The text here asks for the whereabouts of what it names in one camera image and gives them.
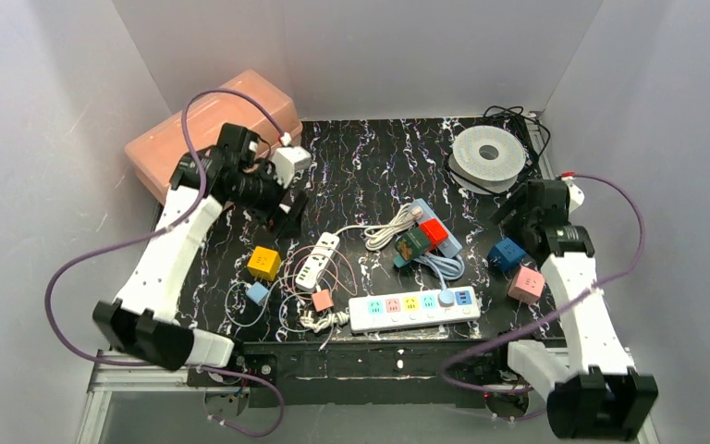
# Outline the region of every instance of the dark blue cube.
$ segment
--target dark blue cube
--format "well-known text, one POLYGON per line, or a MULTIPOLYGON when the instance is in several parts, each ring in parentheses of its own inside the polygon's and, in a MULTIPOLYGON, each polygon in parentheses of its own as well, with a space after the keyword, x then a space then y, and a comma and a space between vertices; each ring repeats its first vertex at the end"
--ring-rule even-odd
POLYGON ((510 238, 504 238, 488 252, 488 261, 496 265, 502 273, 521 264, 526 252, 510 238))

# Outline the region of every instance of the green block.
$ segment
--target green block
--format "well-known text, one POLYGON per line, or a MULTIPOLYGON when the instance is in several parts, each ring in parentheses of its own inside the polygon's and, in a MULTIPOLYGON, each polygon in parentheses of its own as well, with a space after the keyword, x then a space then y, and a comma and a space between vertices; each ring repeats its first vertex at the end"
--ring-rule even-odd
POLYGON ((420 228, 413 228, 396 240, 396 251, 405 261, 420 257, 431 249, 431 240, 420 228))

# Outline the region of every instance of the tape roll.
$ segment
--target tape roll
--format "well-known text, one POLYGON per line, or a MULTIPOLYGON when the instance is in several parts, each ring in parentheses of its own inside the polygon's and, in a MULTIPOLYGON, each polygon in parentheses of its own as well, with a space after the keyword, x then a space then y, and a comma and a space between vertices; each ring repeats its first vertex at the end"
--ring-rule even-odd
POLYGON ((496 127, 465 129, 453 140, 450 168, 464 179, 453 178, 466 190, 485 194, 510 189, 526 164, 524 148, 509 132, 496 127))

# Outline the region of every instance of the pink cube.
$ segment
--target pink cube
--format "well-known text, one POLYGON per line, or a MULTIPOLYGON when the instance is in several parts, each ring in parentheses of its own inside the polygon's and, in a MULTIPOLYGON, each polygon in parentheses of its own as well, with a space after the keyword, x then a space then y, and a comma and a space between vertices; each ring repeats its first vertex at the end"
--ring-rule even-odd
POLYGON ((532 304, 540 299, 544 286, 545 277, 543 275, 522 265, 512 282, 510 282, 508 296, 521 302, 532 304))
POLYGON ((330 297, 330 290, 322 290, 312 295, 314 310, 322 312, 333 306, 333 299, 330 297))

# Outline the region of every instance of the white extension cord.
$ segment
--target white extension cord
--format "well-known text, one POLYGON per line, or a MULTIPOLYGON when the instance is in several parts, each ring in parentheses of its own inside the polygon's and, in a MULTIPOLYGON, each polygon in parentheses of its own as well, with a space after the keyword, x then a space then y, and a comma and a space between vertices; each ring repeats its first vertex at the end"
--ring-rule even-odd
POLYGON ((334 235, 338 236, 348 229, 361 228, 366 236, 366 250, 370 252, 378 252, 385 248, 393 237, 402 231, 406 231, 414 227, 415 222, 423 216, 423 210, 413 208, 410 211, 410 203, 404 203, 398 209, 398 213, 393 219, 384 225, 349 225, 346 226, 334 235))
POLYGON ((311 329, 314 333, 319 333, 328 327, 333 326, 344 326, 349 322, 349 314, 344 312, 328 313, 320 316, 319 319, 314 321, 311 311, 306 311, 299 318, 300 324, 304 328, 311 329))

